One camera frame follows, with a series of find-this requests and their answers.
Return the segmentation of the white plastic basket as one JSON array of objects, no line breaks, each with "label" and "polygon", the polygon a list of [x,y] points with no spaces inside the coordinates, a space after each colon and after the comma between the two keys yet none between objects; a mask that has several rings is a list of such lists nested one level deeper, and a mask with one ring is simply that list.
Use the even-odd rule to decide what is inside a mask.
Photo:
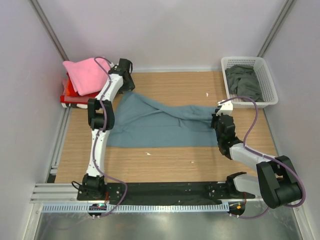
[{"label": "white plastic basket", "polygon": [[262,93],[262,102],[257,102],[257,107],[263,109],[278,103],[278,95],[266,61],[262,57],[256,56],[225,56],[221,59],[222,75],[227,98],[233,98],[236,94],[231,94],[227,86],[226,69],[235,65],[245,65],[253,67],[255,77],[259,82]]}]

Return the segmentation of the dark grey t shirt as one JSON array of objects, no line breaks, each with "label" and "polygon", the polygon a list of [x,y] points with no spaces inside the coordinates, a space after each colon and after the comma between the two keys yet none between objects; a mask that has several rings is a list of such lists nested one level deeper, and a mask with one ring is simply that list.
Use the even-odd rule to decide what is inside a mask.
[{"label": "dark grey t shirt", "polygon": [[253,66],[234,65],[225,70],[225,76],[230,94],[248,97],[255,102],[264,101]]}]

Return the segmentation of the pink folded t shirt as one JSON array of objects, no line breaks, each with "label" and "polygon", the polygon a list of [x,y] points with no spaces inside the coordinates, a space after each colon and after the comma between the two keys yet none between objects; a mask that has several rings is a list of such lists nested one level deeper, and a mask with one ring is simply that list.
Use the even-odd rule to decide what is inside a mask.
[{"label": "pink folded t shirt", "polygon": [[108,80],[108,76],[105,73],[108,72],[111,67],[105,59],[88,58],[78,62],[64,61],[63,66],[73,81],[80,79],[93,79],[95,81],[104,81],[103,87]]}]

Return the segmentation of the light red folded t shirt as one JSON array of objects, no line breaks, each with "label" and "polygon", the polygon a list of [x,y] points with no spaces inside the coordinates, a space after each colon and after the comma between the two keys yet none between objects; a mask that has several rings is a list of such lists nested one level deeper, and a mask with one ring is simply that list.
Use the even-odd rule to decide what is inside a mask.
[{"label": "light red folded t shirt", "polygon": [[88,105],[88,100],[89,99],[94,99],[99,92],[95,92],[95,93],[91,93],[91,94],[87,94],[84,96],[68,96],[67,95],[67,86],[68,86],[68,80],[64,79],[62,81],[62,85],[63,85],[63,93],[60,96],[60,102],[63,105],[63,107],[67,107],[69,105],[84,105],[84,108],[87,108]]}]

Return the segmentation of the blue-grey t shirt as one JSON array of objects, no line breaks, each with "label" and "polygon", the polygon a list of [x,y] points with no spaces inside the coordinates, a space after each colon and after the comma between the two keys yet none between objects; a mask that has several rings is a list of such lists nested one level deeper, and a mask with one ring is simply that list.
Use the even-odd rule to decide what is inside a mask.
[{"label": "blue-grey t shirt", "polygon": [[107,146],[118,148],[216,147],[213,107],[168,106],[126,92],[115,111]]}]

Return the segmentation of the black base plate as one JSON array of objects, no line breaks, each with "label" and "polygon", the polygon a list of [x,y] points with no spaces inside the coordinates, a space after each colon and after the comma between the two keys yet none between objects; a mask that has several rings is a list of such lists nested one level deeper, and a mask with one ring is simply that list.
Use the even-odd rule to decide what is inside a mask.
[{"label": "black base plate", "polygon": [[127,189],[121,183],[106,183],[95,191],[80,186],[78,201],[104,201],[117,204],[124,196],[122,205],[131,206],[204,206],[219,205],[227,199],[254,199],[250,193],[233,189],[226,182],[132,182]]}]

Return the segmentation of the white patterned folded t shirt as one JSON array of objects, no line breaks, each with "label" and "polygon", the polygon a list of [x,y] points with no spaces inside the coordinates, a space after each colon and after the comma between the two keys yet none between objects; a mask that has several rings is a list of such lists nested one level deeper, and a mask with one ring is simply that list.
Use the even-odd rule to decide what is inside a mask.
[{"label": "white patterned folded t shirt", "polygon": [[87,109],[88,108],[87,104],[82,104],[82,103],[62,103],[62,106],[64,108],[79,108],[79,109]]}]

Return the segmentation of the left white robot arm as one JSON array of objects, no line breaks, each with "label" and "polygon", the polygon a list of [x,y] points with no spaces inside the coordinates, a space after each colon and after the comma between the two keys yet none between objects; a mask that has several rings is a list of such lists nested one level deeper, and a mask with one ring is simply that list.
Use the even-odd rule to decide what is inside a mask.
[{"label": "left white robot arm", "polygon": [[133,64],[130,60],[121,58],[118,64],[113,65],[106,60],[110,69],[107,70],[95,57],[94,62],[106,74],[107,80],[101,91],[95,98],[90,98],[87,103],[88,125],[91,128],[90,159],[82,183],[78,186],[77,200],[97,201],[107,196],[105,183],[105,153],[107,140],[111,129],[115,125],[113,100],[117,94],[123,94],[135,89],[131,77]]}]

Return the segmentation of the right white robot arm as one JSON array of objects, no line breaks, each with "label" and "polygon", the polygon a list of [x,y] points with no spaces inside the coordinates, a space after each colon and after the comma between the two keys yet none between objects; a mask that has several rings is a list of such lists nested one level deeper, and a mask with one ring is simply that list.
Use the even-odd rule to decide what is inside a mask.
[{"label": "right white robot arm", "polygon": [[235,173],[227,178],[225,192],[237,198],[243,192],[259,196],[266,205],[275,209],[302,205],[306,190],[291,160],[285,156],[270,156],[244,145],[236,136],[234,119],[230,115],[212,114],[211,127],[215,130],[220,153],[256,171],[257,176]]}]

